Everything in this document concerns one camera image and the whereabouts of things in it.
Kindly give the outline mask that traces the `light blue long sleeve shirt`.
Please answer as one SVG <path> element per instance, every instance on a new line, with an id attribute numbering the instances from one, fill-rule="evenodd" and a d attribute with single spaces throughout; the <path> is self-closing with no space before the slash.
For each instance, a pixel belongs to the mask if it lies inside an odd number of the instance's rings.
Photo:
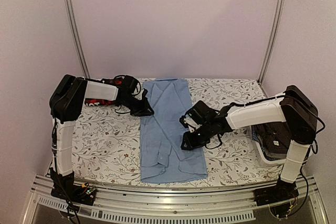
<path id="1" fill-rule="evenodd" d="M 207 178 L 201 148 L 181 149 L 187 129 L 179 122 L 192 107 L 185 79 L 156 79 L 143 87 L 154 114 L 141 118 L 140 175 L 148 184 L 185 183 Z"/>

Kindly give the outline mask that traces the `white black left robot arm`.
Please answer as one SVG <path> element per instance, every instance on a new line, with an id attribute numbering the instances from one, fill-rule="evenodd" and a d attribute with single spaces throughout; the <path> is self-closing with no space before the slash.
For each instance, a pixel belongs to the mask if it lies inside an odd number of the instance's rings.
<path id="1" fill-rule="evenodd" d="M 132 116 L 152 116 L 154 111 L 146 94 L 147 90 L 141 87 L 139 80 L 129 75 L 101 80 L 70 74 L 63 76 L 49 100 L 54 121 L 51 144 L 54 161 L 50 174 L 58 192 L 67 200 L 78 195 L 78 188 L 73 185 L 71 155 L 72 135 L 82 107 L 124 106 Z"/>

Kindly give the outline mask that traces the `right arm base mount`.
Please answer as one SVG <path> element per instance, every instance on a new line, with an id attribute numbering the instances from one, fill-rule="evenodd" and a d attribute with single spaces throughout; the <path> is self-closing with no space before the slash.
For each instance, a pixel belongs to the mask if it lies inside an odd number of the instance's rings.
<path id="1" fill-rule="evenodd" d="M 296 183 L 287 183 L 278 180 L 274 186 L 255 189 L 254 201 L 257 206 L 263 206 L 294 199 L 299 196 Z"/>

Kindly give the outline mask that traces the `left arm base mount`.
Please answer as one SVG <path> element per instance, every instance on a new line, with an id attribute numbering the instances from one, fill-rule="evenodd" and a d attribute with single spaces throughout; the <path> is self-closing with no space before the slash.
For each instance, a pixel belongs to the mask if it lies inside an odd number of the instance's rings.
<path id="1" fill-rule="evenodd" d="M 51 191 L 53 197 L 88 206 L 93 206 L 96 194 L 96 186 L 90 186 L 88 183 L 82 185 L 59 185 L 54 183 Z"/>

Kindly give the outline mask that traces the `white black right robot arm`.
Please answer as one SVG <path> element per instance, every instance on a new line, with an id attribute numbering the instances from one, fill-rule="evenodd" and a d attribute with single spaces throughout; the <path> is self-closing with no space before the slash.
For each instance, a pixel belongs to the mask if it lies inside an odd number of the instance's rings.
<path id="1" fill-rule="evenodd" d="M 198 101 L 183 116 L 180 123 L 188 129 L 183 134 L 181 149 L 194 150 L 206 146 L 214 136 L 221 137 L 236 129 L 267 123 L 286 123 L 290 144 L 285 163 L 279 175 L 278 185 L 271 190 L 276 201 L 284 200 L 291 194 L 308 155 L 310 146 L 320 130 L 318 123 L 325 128 L 314 104 L 294 85 L 283 93 L 271 98 L 251 101 L 245 104 L 232 102 L 215 110 Z"/>

